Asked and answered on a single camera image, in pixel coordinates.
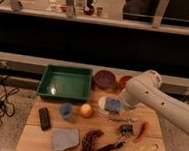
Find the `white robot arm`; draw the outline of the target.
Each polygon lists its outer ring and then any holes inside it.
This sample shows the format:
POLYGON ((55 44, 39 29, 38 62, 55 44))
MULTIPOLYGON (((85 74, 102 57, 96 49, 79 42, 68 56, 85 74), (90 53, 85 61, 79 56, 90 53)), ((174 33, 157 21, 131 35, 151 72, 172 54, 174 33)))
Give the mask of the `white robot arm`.
POLYGON ((120 94, 122 107, 133 110, 143 103, 189 135, 189 104, 163 93, 162 84, 162 77, 152 69, 131 78, 120 94))

